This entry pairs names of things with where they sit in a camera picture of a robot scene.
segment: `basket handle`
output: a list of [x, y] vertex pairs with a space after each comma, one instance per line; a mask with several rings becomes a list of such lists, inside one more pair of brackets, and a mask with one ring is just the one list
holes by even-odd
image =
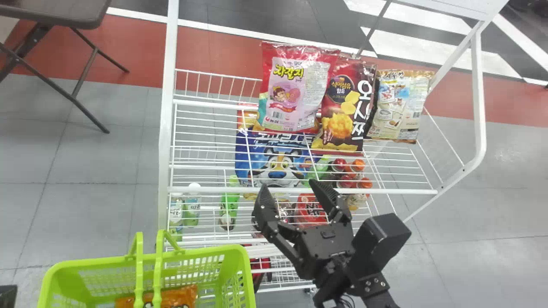
[[135, 233], [133, 243], [129, 247], [126, 260], [135, 259], [135, 302], [133, 308], [142, 308], [143, 270], [142, 270], [142, 232]]
[[167, 239], [169, 244], [173, 247], [176, 253], [183, 254], [184, 249], [177, 245], [177, 241], [173, 239], [171, 234], [164, 230], [158, 230], [156, 234], [156, 262], [154, 264], [154, 280], [152, 283], [152, 288], [154, 289], [154, 296], [152, 297], [152, 305], [154, 307], [160, 307], [162, 302], [162, 285], [160, 284], [160, 279], [162, 276], [162, 266], [163, 266], [163, 253], [164, 253], [164, 239]]

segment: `cartoon tiger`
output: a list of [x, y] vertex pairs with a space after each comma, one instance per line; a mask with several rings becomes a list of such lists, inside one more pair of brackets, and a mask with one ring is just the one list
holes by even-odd
[[253, 178], [258, 179], [262, 185], [269, 187], [288, 187], [296, 185], [299, 180], [305, 178], [304, 174], [297, 170], [294, 159], [301, 155], [301, 150], [293, 149], [290, 152], [278, 152], [273, 148], [265, 149], [268, 159], [259, 170], [253, 170]]

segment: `gray tile floor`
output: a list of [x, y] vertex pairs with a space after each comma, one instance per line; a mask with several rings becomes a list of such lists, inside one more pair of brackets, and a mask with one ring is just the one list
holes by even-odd
[[[124, 254], [137, 231], [153, 242], [160, 94], [85, 83], [79, 98], [105, 135], [35, 77], [0, 84], [0, 284], [19, 285], [17, 307], [36, 304], [54, 263]], [[438, 124], [472, 155], [470, 121]], [[413, 219], [412, 239], [385, 270], [402, 307], [546, 306], [547, 138], [546, 128], [488, 123], [483, 164]], [[400, 214], [423, 201], [394, 197]], [[257, 302], [311, 307], [301, 291]]]

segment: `black table top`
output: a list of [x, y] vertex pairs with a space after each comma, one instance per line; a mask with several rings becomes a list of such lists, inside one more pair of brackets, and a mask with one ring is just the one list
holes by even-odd
[[0, 15], [44, 24], [95, 29], [112, 0], [0, 0]]

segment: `dark red snack bag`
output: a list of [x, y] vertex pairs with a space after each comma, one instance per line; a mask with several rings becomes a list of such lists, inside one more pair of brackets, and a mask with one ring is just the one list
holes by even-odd
[[312, 149], [362, 151], [375, 77], [376, 64], [339, 57], [322, 100], [322, 128]]
[[322, 102], [339, 50], [262, 42], [258, 123], [266, 130], [316, 133]]

